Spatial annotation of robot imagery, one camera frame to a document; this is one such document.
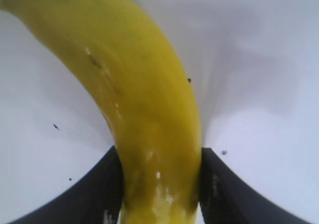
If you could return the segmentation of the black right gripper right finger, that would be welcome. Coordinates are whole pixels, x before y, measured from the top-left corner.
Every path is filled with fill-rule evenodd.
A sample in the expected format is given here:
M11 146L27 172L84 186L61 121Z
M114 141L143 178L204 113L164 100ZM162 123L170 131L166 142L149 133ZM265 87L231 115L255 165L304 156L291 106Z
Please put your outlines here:
M199 204L206 224L305 224L237 176L211 148L201 150Z

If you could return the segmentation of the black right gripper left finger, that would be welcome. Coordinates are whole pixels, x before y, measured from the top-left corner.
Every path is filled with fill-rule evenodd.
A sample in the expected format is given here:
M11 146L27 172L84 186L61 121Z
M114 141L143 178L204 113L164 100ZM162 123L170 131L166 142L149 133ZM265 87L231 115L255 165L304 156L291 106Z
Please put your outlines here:
M14 224L115 224L123 199L123 174L115 147L72 187Z

